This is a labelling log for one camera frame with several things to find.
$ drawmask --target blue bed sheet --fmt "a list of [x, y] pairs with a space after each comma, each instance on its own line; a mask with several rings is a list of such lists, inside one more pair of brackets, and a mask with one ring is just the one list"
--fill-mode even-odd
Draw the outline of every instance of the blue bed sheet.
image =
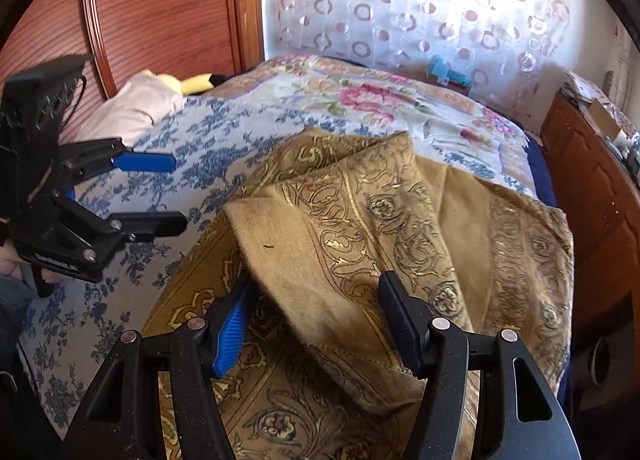
[[536, 194], [543, 204], [549, 207], [558, 207], [556, 204], [556, 195], [554, 194], [554, 186], [551, 182], [551, 175], [546, 166], [545, 156], [542, 153], [542, 147], [530, 135], [527, 135], [529, 147], [526, 148], [529, 167], [533, 176], [533, 183], [536, 186]]

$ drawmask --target wooden cabinet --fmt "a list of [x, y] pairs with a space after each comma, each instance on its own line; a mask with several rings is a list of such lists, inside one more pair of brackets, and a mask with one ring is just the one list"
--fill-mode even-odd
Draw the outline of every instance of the wooden cabinet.
[[575, 247], [575, 331], [631, 294], [640, 386], [640, 193], [585, 117], [556, 96], [542, 126], [558, 207]]

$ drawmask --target curtain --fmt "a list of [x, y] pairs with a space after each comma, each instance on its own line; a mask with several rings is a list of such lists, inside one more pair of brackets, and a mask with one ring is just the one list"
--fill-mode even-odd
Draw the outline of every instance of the curtain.
[[625, 110], [629, 90], [632, 46], [631, 36], [629, 36], [620, 19], [617, 19], [616, 40], [607, 66], [609, 71], [607, 71], [605, 77], [603, 90], [607, 93], [609, 100], [622, 111]]
[[265, 53], [349, 59], [425, 80], [430, 59], [472, 78], [472, 97], [518, 116], [562, 42], [566, 0], [263, 0]]

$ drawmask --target cardboard box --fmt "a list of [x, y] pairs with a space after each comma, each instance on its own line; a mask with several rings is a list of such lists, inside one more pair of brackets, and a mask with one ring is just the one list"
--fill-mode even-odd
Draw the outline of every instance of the cardboard box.
[[591, 127], [597, 135], [607, 136], [614, 141], [621, 129], [618, 123], [609, 114], [609, 111], [598, 100], [594, 100], [589, 108], [589, 119]]

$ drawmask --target human hand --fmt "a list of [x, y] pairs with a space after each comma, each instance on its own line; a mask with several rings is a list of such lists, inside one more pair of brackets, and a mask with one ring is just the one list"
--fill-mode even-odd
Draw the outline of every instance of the human hand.
[[[0, 275], [16, 275], [19, 273], [18, 263], [25, 263], [25, 261], [18, 255], [12, 240], [6, 239], [4, 245], [0, 247]], [[57, 283], [65, 279], [65, 276], [43, 268], [42, 279], [46, 283]]]

